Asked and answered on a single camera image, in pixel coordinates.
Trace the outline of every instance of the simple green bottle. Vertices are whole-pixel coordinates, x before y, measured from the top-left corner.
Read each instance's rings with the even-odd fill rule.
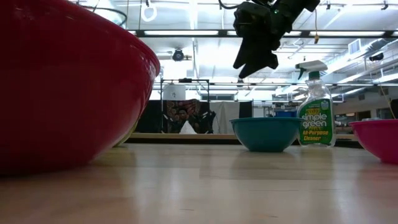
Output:
[[[298,141],[302,146],[327,147],[336,142],[335,118],[333,114],[333,98],[326,87],[320,72],[328,67],[321,61],[306,62],[296,65],[303,72],[308,73],[308,97],[300,105],[297,116],[303,118]]]

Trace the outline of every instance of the bowl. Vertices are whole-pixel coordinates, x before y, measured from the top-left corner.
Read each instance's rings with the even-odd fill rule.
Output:
[[[70,1],[1,9],[0,175],[82,166],[112,148],[150,97],[153,51]]]
[[[231,120],[238,140],[252,152],[283,152],[297,138],[301,118],[241,118]]]
[[[365,150],[382,162],[398,164],[398,119],[356,121],[349,125]]]

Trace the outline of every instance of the black robotic arm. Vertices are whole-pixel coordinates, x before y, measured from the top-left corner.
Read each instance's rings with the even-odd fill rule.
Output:
[[[254,72],[270,67],[276,69],[278,58],[272,53],[280,47],[280,39],[286,32],[292,31],[292,24],[300,13],[307,9],[313,12],[320,0],[252,0],[238,6],[225,6],[236,9],[234,28],[242,37],[242,44],[236,57],[234,68],[244,65],[239,78],[246,78]]]

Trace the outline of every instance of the teal bowl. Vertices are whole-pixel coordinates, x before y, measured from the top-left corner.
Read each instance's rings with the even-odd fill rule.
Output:
[[[299,135],[301,118],[231,120],[235,135],[251,152],[283,152]]]

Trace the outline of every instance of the ceiling light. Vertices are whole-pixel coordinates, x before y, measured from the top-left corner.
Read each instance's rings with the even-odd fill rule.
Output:
[[[218,35],[217,30],[147,30],[145,35]]]
[[[306,98],[305,94],[301,94],[301,95],[299,95],[299,96],[296,96],[296,97],[294,98],[294,100],[301,100],[301,99],[304,99],[304,98]]]
[[[226,35],[237,35],[236,31],[227,31]]]
[[[382,36],[384,31],[318,31],[319,36]],[[315,36],[315,31],[310,33],[310,36]]]
[[[351,82],[351,81],[354,81],[355,79],[357,79],[357,78],[359,78],[359,77],[361,77],[361,76],[362,76],[362,75],[360,75],[360,74],[352,75],[352,76],[350,76],[350,77],[347,77],[347,78],[344,78],[344,79],[338,81],[337,83]]]
[[[337,86],[374,86],[373,84],[359,84],[359,83],[341,83],[337,84]]]
[[[296,36],[296,35],[301,35],[301,31],[292,31],[290,33],[285,33],[284,36]]]
[[[398,78],[398,73],[392,74],[392,75],[384,75],[381,78],[378,78],[377,80],[374,80],[373,83],[382,83],[382,82],[388,82],[391,80],[395,80]]]
[[[359,88],[359,89],[356,89],[356,90],[351,90],[351,91],[348,91],[348,92],[344,93],[344,95],[353,94],[353,93],[356,93],[356,92],[364,90],[364,89],[365,89],[365,87],[362,87],[362,88]]]

